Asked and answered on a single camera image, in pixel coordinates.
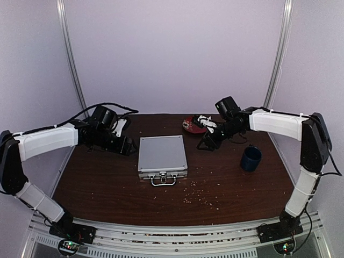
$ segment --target metal frame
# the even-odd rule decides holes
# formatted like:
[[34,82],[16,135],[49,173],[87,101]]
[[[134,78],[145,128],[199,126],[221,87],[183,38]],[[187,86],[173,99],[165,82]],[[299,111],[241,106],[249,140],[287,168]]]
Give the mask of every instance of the metal frame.
[[[313,221],[312,231],[317,236],[321,255],[323,258],[331,258],[318,213],[312,213],[311,218]],[[92,245],[85,244],[80,250],[81,255],[110,257],[112,254],[123,254],[127,255],[126,257],[142,256],[146,258],[220,257],[221,254],[247,252],[272,244],[272,242],[260,243],[256,228],[263,223],[270,224],[277,221],[278,218],[273,218],[212,226],[151,227],[75,219],[78,224],[97,228],[94,243]],[[306,215],[301,217],[301,223],[304,232],[300,235],[308,234],[310,222]],[[31,257],[35,242],[55,247],[60,240],[56,236],[49,235],[49,228],[44,225],[44,218],[38,214],[33,216],[29,230],[30,234],[22,258]],[[100,252],[105,256],[93,256],[92,254],[95,252]]]
[[[59,14],[59,20],[61,24],[62,34],[64,38],[64,45],[66,47],[66,52],[67,52],[70,74],[73,79],[73,83],[74,83],[74,87],[75,87],[79,104],[82,107],[82,109],[86,109],[87,105],[86,105],[84,94],[82,92],[80,80],[79,80],[77,69],[75,66],[73,51],[71,48],[68,23],[67,23],[66,11],[65,11],[65,0],[57,0],[57,6],[58,6],[58,14]],[[84,115],[85,115],[85,118],[90,116],[88,112],[85,112]]]
[[293,0],[285,0],[281,33],[279,35],[279,42],[278,42],[275,63],[274,63],[273,72],[270,78],[268,92],[267,92],[264,105],[263,105],[265,108],[270,108],[275,98],[275,92],[277,89],[278,80],[280,79],[281,64],[282,64],[283,56],[286,51],[286,45],[288,43],[288,36],[289,36],[290,25],[291,25],[292,8],[293,8]]

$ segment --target wooden table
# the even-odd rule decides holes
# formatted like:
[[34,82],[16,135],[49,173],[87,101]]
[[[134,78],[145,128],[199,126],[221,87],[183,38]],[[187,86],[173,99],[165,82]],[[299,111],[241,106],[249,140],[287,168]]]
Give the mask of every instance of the wooden table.
[[[173,187],[139,181],[138,153],[129,157],[76,147],[54,199],[75,217],[110,223],[191,226],[236,223],[279,216],[293,190],[269,136],[248,132],[243,145],[224,141],[219,150],[197,150],[201,138],[183,130],[188,115],[132,116],[125,135],[182,134],[188,177]],[[263,159],[253,173],[239,167],[243,150],[257,146]]]

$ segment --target case latch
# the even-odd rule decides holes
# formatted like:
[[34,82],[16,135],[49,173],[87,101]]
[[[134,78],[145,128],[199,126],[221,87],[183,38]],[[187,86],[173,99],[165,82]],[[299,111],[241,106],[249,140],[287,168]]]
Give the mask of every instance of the case latch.
[[167,186],[172,186],[175,185],[177,182],[177,175],[172,175],[173,177],[173,183],[167,183],[167,175],[166,172],[160,172],[160,184],[155,184],[154,183],[154,176],[150,176],[150,183],[154,187],[167,187]]

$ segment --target light purple wall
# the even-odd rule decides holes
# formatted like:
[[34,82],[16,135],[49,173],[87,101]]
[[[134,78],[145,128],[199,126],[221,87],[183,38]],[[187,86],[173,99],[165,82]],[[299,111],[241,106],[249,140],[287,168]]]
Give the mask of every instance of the light purple wall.
[[[0,132],[61,122],[80,110],[67,66],[56,1],[0,1]],[[23,163],[51,194],[66,149]],[[18,257],[32,212],[0,195],[0,257]]]
[[[286,112],[320,112],[344,171],[344,1],[296,1],[288,51],[273,104]],[[299,175],[300,144],[275,137],[293,178]],[[333,171],[332,165],[324,171]],[[324,177],[311,208],[318,210],[335,257],[344,257],[344,178]]]
[[71,42],[88,105],[217,113],[228,95],[262,105],[284,0],[71,0]]

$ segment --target dark blue cup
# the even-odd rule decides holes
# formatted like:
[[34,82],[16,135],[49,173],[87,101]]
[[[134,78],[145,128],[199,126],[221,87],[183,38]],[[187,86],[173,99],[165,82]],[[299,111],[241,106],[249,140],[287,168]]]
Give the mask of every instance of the dark blue cup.
[[258,167],[262,160],[262,152],[254,146],[247,147],[241,157],[240,166],[243,170],[252,172]]

